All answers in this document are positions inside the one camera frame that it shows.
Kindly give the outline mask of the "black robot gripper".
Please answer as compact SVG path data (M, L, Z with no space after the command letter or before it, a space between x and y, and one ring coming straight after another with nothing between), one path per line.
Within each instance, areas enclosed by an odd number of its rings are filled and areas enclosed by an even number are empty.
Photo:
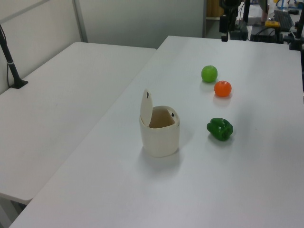
M228 30L235 30L239 5L240 0L219 0L219 6L224 10L224 15L221 15L219 20L219 32L221 33L222 42L228 41Z

